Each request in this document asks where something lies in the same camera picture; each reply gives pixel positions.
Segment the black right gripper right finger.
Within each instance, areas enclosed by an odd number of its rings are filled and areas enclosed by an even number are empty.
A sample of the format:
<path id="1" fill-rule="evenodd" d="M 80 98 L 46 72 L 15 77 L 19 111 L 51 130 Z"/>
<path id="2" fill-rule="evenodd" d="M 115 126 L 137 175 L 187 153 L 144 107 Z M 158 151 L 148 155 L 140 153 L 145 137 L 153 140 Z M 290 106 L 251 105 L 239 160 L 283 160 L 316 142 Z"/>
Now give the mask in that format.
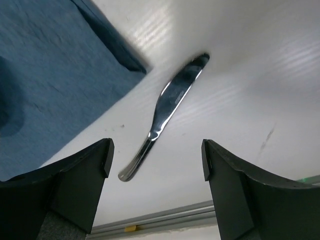
<path id="1" fill-rule="evenodd" d="M 213 140 L 201 145 L 223 240 L 317 240 L 320 188 L 268 172 Z"/>

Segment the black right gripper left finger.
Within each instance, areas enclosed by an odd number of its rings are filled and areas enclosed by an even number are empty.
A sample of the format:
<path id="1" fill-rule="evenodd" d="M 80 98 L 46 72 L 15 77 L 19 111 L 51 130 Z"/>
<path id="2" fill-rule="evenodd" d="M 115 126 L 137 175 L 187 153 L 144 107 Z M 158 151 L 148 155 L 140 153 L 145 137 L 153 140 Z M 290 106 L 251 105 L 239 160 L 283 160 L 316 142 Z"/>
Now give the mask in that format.
<path id="1" fill-rule="evenodd" d="M 81 151 L 0 184 L 3 240 L 84 240 L 91 233 L 115 146 Z"/>

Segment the silver table knife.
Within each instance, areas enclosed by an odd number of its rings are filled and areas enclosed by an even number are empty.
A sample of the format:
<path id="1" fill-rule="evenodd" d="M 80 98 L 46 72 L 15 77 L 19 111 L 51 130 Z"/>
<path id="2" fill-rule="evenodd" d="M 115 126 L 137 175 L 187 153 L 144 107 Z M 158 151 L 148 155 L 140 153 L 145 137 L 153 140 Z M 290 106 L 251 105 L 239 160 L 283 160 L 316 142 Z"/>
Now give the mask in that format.
<path id="1" fill-rule="evenodd" d="M 194 56 L 165 85 L 155 104 L 149 133 L 132 161 L 118 173 L 120 181 L 128 182 L 135 176 L 167 123 L 209 60 L 210 55 L 207 52 Z"/>

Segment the blue cloth napkin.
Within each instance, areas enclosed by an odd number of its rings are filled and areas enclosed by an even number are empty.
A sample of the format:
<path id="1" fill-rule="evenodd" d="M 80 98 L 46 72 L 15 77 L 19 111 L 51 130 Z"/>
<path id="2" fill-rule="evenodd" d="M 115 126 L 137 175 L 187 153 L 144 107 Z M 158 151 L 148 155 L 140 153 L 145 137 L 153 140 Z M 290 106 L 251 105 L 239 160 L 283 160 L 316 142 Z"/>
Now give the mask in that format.
<path id="1" fill-rule="evenodd" d="M 0 179 L 42 166 L 147 64 L 92 0 L 0 3 Z"/>

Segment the aluminium rail frame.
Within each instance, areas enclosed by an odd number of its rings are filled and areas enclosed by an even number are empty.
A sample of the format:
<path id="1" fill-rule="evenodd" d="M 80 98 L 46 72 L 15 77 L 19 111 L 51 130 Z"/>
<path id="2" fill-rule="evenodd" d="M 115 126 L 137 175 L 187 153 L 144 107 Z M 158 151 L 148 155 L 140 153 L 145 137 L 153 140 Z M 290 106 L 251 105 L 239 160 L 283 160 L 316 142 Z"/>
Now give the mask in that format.
<path id="1" fill-rule="evenodd" d="M 138 234 L 156 233 L 216 223 L 213 201 L 173 208 L 118 222 L 96 226 L 88 239 L 103 240 L 131 237 Z"/>

